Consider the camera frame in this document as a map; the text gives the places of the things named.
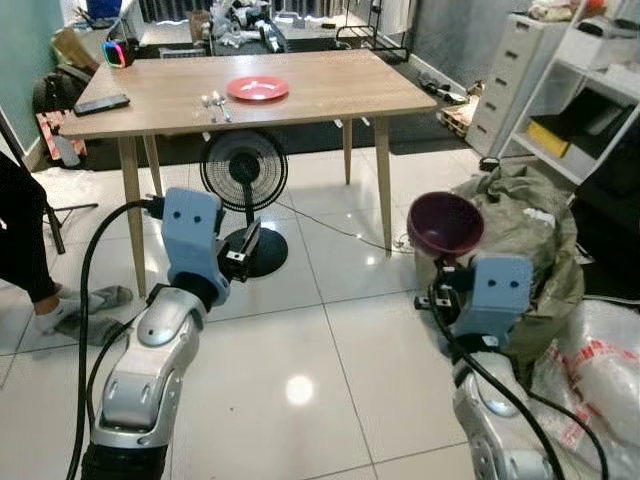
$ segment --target fan base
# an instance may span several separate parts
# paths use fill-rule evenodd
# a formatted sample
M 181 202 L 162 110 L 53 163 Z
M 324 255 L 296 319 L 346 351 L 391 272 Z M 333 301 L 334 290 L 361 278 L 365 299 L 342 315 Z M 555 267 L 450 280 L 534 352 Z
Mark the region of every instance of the fan base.
M 236 230 L 226 238 L 231 250 L 237 251 L 242 247 L 246 231 L 246 228 Z M 284 237 L 268 228 L 261 228 L 260 241 L 249 259 L 249 277 L 264 277 L 275 272 L 284 265 L 288 255 L 289 247 Z

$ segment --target table leg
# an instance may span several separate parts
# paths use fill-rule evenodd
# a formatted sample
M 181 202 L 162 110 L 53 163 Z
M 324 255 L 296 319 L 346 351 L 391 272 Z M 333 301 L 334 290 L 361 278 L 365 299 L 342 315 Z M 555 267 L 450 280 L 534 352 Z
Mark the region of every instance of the table leg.
M 351 183 L 351 148 L 353 147 L 353 120 L 342 120 L 342 148 L 344 148 L 344 177 Z
M 136 155 L 136 138 L 118 138 L 120 164 L 124 178 L 124 196 L 127 202 L 140 200 L 140 184 L 138 183 L 138 158 Z M 129 234 L 133 250 L 133 265 L 136 270 L 138 294 L 144 298 L 147 294 L 147 281 L 144 268 L 144 236 L 142 234 L 142 212 L 139 208 L 129 210 Z
M 158 148 L 156 147 L 155 135 L 145 135 L 144 149 L 147 153 L 147 161 L 151 170 L 151 178 L 153 178 L 153 186 L 156 189 L 156 195 L 162 197 L 162 179 L 160 178 L 160 162 L 158 161 Z
M 382 230 L 387 256 L 391 256 L 391 177 L 389 174 L 389 119 L 375 119 L 376 158 L 378 160 L 378 193 L 382 210 Z

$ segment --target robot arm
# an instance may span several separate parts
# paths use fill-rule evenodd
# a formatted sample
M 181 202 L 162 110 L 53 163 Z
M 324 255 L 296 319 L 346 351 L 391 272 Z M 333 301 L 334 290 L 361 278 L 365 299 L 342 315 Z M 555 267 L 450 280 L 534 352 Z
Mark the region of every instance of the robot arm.
M 439 266 L 437 308 L 446 315 L 451 333 L 487 371 L 525 405 L 527 395 L 516 381 L 511 362 L 500 354 L 508 333 L 528 308 L 532 267 L 528 259 L 508 255 L 476 257 L 469 269 Z M 427 310 L 427 299 L 416 308 Z M 481 375 L 451 351 L 456 385 L 454 411 L 469 440 L 478 479 L 551 480 L 553 471 L 533 430 L 519 410 Z
M 159 480 L 180 402 L 182 381 L 212 306 L 229 283 L 246 280 L 258 219 L 239 252 L 217 240 L 224 211 L 215 195 L 171 189 L 162 237 L 171 263 L 161 288 L 134 321 L 127 347 L 104 387 L 102 408 L 82 461 L 86 480 Z

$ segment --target plate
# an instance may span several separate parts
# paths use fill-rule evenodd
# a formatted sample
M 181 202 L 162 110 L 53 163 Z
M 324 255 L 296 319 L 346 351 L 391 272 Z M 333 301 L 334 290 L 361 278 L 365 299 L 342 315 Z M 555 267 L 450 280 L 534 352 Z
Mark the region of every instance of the plate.
M 242 77 L 230 82 L 227 92 L 242 100 L 272 100 L 286 95 L 289 92 L 289 84 L 277 77 Z

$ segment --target white tile floor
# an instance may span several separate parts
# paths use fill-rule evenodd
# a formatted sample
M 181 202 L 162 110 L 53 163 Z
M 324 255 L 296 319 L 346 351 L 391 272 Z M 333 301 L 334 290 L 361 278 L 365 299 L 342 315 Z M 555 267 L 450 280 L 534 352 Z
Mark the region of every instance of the white tile floor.
M 395 237 L 414 197 L 467 180 L 477 165 L 469 151 L 391 161 Z M 353 163 L 347 187 L 341 152 L 293 156 L 280 200 L 381 242 L 373 150 L 356 150 Z M 162 175 L 165 186 L 202 189 L 197 165 L 163 167 Z M 141 190 L 152 192 L 148 170 L 140 177 Z M 120 172 L 92 174 L 91 181 L 95 188 L 79 200 L 100 207 L 72 214 L 65 255 L 49 248 L 54 278 L 74 286 L 90 235 L 123 200 Z M 412 308 L 413 257 L 386 258 L 279 205 L 261 215 L 286 237 L 289 259 L 267 278 L 234 284 L 227 304 L 209 315 L 185 378 L 165 478 L 472 479 L 451 406 L 450 367 Z M 224 232 L 243 221 L 230 212 Z M 153 285 L 165 280 L 167 257 L 158 222 L 144 225 Z M 92 286 L 113 283 L 135 287 L 124 220 L 92 264 Z M 142 305 L 136 299 L 109 315 L 128 320 Z M 76 347 L 65 337 L 40 336 L 31 316 L 24 294 L 0 286 L 0 476 L 10 480 L 63 478 L 71 452 Z M 91 358 L 96 354 L 90 349 Z

